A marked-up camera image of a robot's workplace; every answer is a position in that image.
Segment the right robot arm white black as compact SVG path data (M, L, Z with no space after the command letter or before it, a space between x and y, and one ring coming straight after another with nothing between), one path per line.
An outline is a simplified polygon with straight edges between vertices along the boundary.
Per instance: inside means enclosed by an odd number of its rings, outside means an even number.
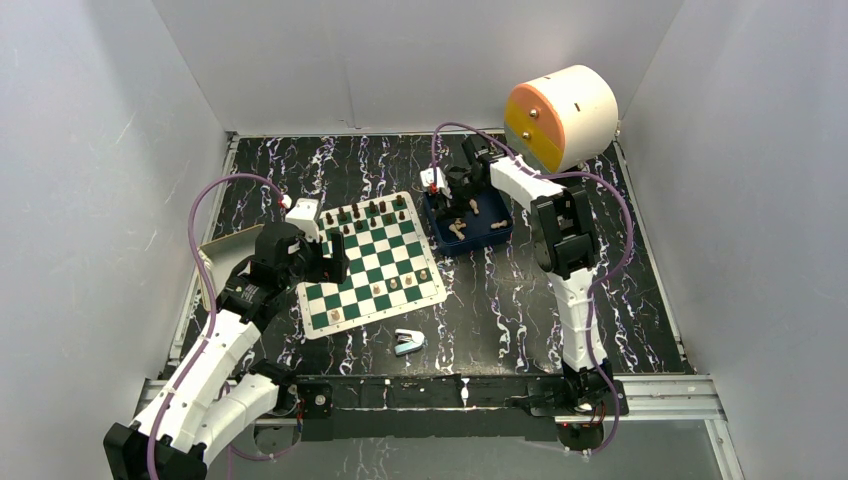
M468 161L448 169L433 160L427 168L427 194L438 219L455 221L478 206L477 197L495 190L510 197L528 214L534 256L547 274L561 323L560 355L566 409L587 414L610 397L619 412L619 397L596 320L595 276L599 238L582 182L606 188L619 205L626 204L603 178L582 171L543 174L530 168L507 145L487 134L464 140Z

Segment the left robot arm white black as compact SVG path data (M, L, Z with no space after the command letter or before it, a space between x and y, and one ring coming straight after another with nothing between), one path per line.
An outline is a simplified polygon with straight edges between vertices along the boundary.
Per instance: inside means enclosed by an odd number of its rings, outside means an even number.
M205 250L202 280L209 293L206 327L155 398L128 425L115 423L103 445L115 479L203 479L215 458L266 413L286 416L299 400L292 372L258 362L228 393L222 388L302 283L341 284L349 260L344 233L274 222L225 236L238 260L212 263Z

